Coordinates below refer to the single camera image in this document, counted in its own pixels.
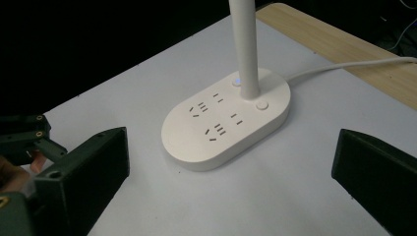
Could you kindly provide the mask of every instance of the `table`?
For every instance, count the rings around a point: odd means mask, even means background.
[[[257,17],[259,66],[282,76],[392,56],[287,5]],[[330,172],[342,128],[417,156],[415,99],[406,95],[416,90],[415,65],[339,69],[290,83],[289,115],[278,130],[212,171],[182,168],[161,143],[164,118],[236,70],[227,17],[45,113],[51,139],[68,151],[127,128],[130,176],[89,235],[388,236]]]

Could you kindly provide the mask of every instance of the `dark background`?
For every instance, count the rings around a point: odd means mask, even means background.
[[[256,6],[272,2],[376,44],[416,17],[399,0],[256,0]],[[47,112],[229,14],[227,0],[2,1],[1,114]]]

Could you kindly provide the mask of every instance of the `power strip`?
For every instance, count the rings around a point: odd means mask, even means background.
[[[234,72],[175,106],[162,125],[169,154],[193,171],[214,169],[258,142],[285,121],[290,88],[286,80],[259,68],[260,95],[243,99]]]

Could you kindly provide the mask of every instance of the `human hand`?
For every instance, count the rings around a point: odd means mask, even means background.
[[[33,162],[30,170],[40,173],[46,157],[38,150],[30,153]],[[30,174],[22,167],[13,165],[6,157],[0,155],[0,193],[21,191]]]

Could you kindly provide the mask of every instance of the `electrical socket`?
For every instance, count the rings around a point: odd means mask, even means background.
[[[267,69],[259,68],[258,75],[257,98],[242,98],[239,72],[234,72],[169,112],[162,143],[180,165],[193,171],[214,169],[282,125],[289,110],[289,85]]]

